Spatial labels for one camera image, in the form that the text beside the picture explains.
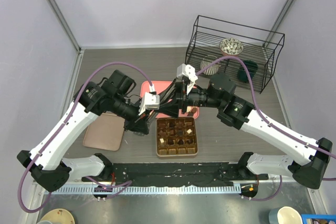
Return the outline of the gold chocolate box with tray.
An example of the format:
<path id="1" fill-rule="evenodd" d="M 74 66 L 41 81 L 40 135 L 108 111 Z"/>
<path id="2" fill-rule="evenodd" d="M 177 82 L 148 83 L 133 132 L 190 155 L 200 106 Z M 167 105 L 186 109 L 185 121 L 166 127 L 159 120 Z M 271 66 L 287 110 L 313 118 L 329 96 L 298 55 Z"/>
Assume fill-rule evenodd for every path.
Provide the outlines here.
<path id="1" fill-rule="evenodd" d="M 161 118 L 156 120 L 156 154 L 159 157 L 195 156 L 198 153 L 198 140 L 195 119 Z"/>

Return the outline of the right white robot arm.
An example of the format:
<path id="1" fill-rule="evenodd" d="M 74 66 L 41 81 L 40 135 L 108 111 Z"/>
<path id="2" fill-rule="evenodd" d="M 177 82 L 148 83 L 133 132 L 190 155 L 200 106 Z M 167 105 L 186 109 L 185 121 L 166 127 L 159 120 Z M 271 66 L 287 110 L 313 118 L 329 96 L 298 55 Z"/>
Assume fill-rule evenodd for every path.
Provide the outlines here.
<path id="1" fill-rule="evenodd" d="M 186 80 L 180 76 L 165 85 L 153 82 L 162 114 L 177 117 L 188 106 L 217 108 L 217 117 L 225 125 L 255 135 L 284 152 L 283 156 L 245 152 L 237 166 L 239 177 L 275 174 L 291 177 L 311 189 L 320 188 L 330 161 L 330 140 L 306 137 L 271 119 L 255 104 L 236 96 L 236 84 L 225 73 L 213 75 L 206 89 L 190 89 Z"/>

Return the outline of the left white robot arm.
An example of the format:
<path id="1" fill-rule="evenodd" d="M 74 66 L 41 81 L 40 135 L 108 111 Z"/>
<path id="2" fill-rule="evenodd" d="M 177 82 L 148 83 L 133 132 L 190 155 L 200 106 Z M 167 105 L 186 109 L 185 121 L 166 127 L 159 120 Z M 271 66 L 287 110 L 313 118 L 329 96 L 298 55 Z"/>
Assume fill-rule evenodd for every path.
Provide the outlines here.
<path id="1" fill-rule="evenodd" d="M 84 84 L 47 137 L 31 151 L 20 151 L 17 159 L 48 192 L 86 176 L 107 181 L 112 174 L 112 164 L 104 155 L 75 159 L 64 158 L 64 155 L 81 132 L 105 112 L 123 118 L 126 128 L 147 133 L 144 122 L 132 125 L 140 119 L 139 105 L 125 99 L 135 86 L 136 82 L 119 70 L 98 84 L 92 81 Z"/>

